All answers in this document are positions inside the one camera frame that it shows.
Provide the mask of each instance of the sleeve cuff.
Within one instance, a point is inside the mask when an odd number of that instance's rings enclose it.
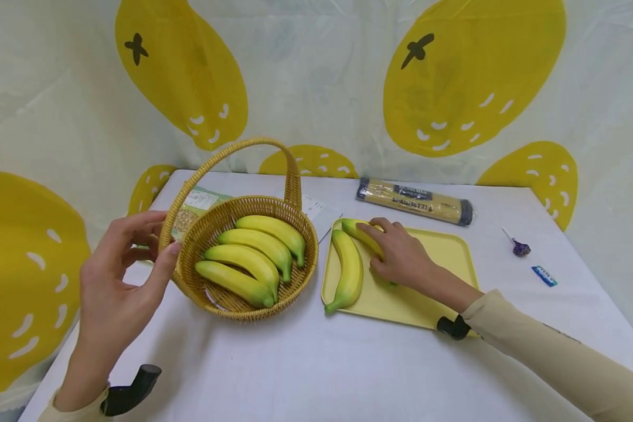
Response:
[[[49,400],[47,408],[38,419],[38,422],[95,422],[105,420],[105,415],[101,412],[101,404],[108,397],[108,384],[103,392],[89,405],[74,412],[61,412],[54,407],[54,399],[59,394],[59,390]]]
[[[500,303],[508,304],[507,300],[504,299],[502,293],[500,293],[499,290],[491,290],[490,292],[476,299],[476,301],[474,301],[471,305],[469,305],[467,310],[462,312],[462,317],[465,321],[473,319],[477,314],[479,314],[478,311],[482,310],[484,307],[495,307],[497,304]]]

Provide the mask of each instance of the black clip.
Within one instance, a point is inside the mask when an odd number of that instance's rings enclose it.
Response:
[[[457,315],[454,322],[450,321],[450,319],[446,316],[441,316],[439,321],[436,323],[436,329],[441,333],[446,333],[448,336],[456,339],[456,341],[459,341],[460,339],[467,337],[471,327],[464,322],[462,315]]]
[[[144,364],[138,368],[134,382],[130,386],[111,387],[108,398],[103,400],[101,411],[106,416],[117,416],[138,406],[152,392],[162,369]]]

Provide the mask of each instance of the purple lollipop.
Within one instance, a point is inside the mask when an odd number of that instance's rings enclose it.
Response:
[[[522,258],[525,255],[527,255],[530,252],[532,252],[532,249],[530,248],[530,245],[528,245],[526,243],[520,243],[516,239],[512,238],[511,234],[509,234],[509,232],[504,227],[502,227],[502,231],[509,238],[509,240],[511,240],[511,243],[513,243],[513,250],[512,250],[512,252],[513,252],[514,255],[516,255],[516,257]]]

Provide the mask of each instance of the banana tip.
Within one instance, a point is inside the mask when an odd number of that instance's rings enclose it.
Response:
[[[335,311],[338,310],[338,306],[335,303],[329,303],[328,305],[324,306],[324,311],[326,312],[326,315],[333,315]]]

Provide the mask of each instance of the wicker basket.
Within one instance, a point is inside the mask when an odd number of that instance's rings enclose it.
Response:
[[[178,258],[178,265],[173,280],[187,297],[197,303],[197,306],[222,317],[241,321],[255,321],[278,314],[289,307],[302,293],[309,283],[317,267],[318,239],[312,222],[302,212],[302,192],[298,163],[291,151],[280,142],[271,138],[253,138],[236,142],[220,151],[206,161],[200,169],[183,184],[175,201],[166,214],[166,219],[159,238],[160,252],[169,245],[171,229],[176,215],[186,200],[189,191],[204,177],[220,160],[231,155],[232,152],[251,145],[273,145],[286,156],[286,186],[284,200],[273,196],[240,196],[229,199],[209,209],[189,227],[183,238],[183,249]],[[217,244],[217,237],[226,230],[234,228],[237,219],[246,215],[268,215],[281,219],[295,227],[305,239],[305,266],[302,270],[293,265],[291,283],[280,284],[278,302],[271,308],[256,309],[243,299],[219,287],[217,284],[201,277],[194,266],[202,260],[206,249]]]

